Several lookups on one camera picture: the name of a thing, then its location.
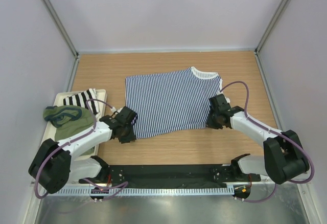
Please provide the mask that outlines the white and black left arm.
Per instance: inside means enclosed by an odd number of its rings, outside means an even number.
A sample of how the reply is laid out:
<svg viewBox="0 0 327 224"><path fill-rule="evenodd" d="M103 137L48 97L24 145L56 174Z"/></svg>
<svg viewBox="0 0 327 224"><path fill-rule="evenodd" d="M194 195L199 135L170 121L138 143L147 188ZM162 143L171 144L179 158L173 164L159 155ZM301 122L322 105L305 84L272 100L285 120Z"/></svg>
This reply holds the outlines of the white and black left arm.
<svg viewBox="0 0 327 224"><path fill-rule="evenodd" d="M97 155L79 160L79 156L109 140L129 143L136 139L133 125L137 113L124 106L112 116L106 115L72 137L58 142L47 139L38 149L28 173L35 180L34 190L42 186L46 193L54 194L67 183L103 183L110 175L109 165Z"/></svg>

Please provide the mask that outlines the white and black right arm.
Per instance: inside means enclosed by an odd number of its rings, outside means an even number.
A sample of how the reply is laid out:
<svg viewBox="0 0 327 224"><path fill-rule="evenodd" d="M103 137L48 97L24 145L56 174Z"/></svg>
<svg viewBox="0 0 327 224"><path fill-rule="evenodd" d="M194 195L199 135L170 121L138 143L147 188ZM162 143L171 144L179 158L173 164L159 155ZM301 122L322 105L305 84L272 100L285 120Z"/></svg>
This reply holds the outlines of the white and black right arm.
<svg viewBox="0 0 327 224"><path fill-rule="evenodd" d="M263 156L245 154L236 158L230 175L242 181L248 174L268 176L276 184L291 181L310 170L297 133L292 130L273 129L249 115L245 109L232 107L224 94L209 98L209 114L206 125L212 129L224 127L237 130L257 142L263 148Z"/></svg>

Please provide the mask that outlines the blue white striped tank top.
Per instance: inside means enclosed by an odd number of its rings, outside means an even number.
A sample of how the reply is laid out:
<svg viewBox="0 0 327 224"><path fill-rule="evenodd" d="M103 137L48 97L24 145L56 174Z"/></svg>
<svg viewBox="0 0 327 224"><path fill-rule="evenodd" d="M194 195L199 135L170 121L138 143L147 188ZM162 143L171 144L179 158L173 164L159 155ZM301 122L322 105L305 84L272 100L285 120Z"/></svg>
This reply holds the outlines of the blue white striped tank top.
<svg viewBox="0 0 327 224"><path fill-rule="evenodd" d="M209 99L222 88L217 72L195 67L167 73L128 76L126 106L137 113L133 126L137 139L179 130L204 129Z"/></svg>

